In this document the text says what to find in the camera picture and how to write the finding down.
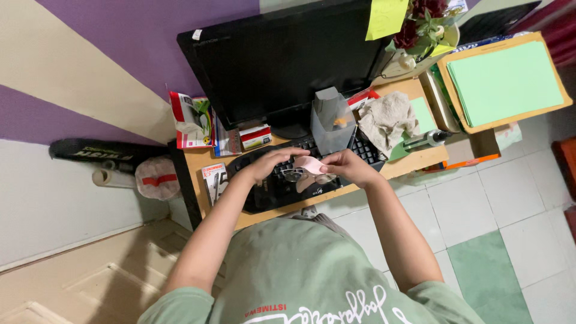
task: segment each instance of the paper roll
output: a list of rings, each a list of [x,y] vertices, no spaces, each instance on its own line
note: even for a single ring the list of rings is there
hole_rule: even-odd
[[[106,169],[94,171],[92,182],[98,187],[136,188],[136,178],[133,175]]]

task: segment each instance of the red flower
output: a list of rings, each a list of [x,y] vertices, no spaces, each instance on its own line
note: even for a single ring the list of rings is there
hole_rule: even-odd
[[[414,10],[412,11],[412,16],[414,18],[424,18],[426,9],[430,12],[430,17],[442,18],[444,16],[444,10],[448,7],[446,0],[415,0],[413,5]]]
[[[416,21],[410,19],[404,20],[402,28],[394,35],[394,45],[396,48],[411,48],[416,45],[417,40]]]

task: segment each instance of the glasses lens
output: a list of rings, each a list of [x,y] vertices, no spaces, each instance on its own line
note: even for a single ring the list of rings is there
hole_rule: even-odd
[[[299,180],[304,180],[308,178],[308,175],[302,170],[289,170],[283,172],[284,179],[289,182],[298,182]]]
[[[336,179],[337,175],[335,174],[321,174],[316,177],[316,182],[319,184],[326,184],[334,179]]]

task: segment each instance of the black monitor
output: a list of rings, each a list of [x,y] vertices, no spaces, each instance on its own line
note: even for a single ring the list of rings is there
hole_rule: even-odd
[[[316,91],[356,92],[380,74],[391,36],[365,41],[370,4],[313,2],[181,33],[177,41],[227,130],[255,119],[308,123]]]

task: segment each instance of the tiled floor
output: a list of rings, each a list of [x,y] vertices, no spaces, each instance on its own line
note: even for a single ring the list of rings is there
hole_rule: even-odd
[[[520,128],[524,140],[499,159],[425,186],[391,185],[446,283],[486,323],[575,323],[576,244],[562,212],[572,201],[545,118],[522,120]],[[364,192],[316,206],[358,241],[397,289]]]

